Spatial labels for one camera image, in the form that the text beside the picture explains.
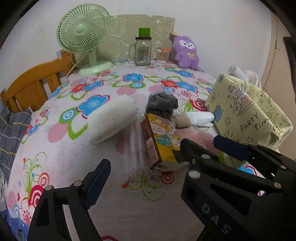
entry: purple plush toy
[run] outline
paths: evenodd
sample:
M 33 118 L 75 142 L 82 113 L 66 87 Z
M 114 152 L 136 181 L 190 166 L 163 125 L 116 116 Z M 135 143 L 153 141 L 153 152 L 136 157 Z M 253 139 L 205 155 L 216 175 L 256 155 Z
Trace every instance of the purple plush toy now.
M 174 37 L 172 48 L 176 51 L 175 59 L 178 61 L 180 68 L 199 69 L 198 63 L 200 59 L 197 56 L 196 46 L 189 37 Z

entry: wooden bed frame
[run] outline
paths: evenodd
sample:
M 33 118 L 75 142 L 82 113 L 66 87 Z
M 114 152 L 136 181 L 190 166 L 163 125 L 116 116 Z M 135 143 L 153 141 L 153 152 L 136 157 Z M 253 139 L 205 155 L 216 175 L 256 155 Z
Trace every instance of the wooden bed frame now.
M 29 106 L 33 111 L 39 110 L 48 99 L 42 79 L 46 79 L 52 93 L 61 85 L 58 73 L 65 71 L 67 74 L 73 67 L 71 54 L 62 50 L 61 55 L 62 58 L 37 65 L 20 75 L 6 92 L 0 94 L 3 105 L 13 112 L 20 112 L 17 102 L 23 111 L 27 110 Z M 74 54 L 72 54 L 72 60 L 75 63 Z

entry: fan grille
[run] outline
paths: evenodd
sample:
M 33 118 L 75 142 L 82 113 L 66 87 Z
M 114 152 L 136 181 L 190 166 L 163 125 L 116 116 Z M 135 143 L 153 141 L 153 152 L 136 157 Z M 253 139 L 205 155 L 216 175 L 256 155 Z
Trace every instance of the fan grille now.
M 82 4 L 70 10 L 57 28 L 57 41 L 66 51 L 81 53 L 90 51 L 106 36 L 110 16 L 97 4 Z

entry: green wallpaper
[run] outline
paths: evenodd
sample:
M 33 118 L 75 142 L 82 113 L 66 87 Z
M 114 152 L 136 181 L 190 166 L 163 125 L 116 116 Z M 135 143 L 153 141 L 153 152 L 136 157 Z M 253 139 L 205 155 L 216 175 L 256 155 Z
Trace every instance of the green wallpaper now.
M 152 58 L 156 58 L 157 48 L 172 47 L 169 39 L 170 32 L 174 30 L 175 19 L 164 16 L 148 15 L 117 15 L 111 16 L 109 33 L 97 47 L 97 59 L 119 61 L 129 59 L 128 48 L 134 44 L 135 37 L 139 36 L 139 28 L 151 28 Z

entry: gray bedding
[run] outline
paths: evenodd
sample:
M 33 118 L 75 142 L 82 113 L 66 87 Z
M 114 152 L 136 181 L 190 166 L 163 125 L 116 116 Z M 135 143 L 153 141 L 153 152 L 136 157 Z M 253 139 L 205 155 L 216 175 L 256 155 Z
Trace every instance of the gray bedding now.
M 0 169 L 6 180 L 9 180 L 11 167 L 17 149 L 25 131 L 31 122 L 31 114 L 19 112 L 11 114 L 4 108 L 0 114 Z

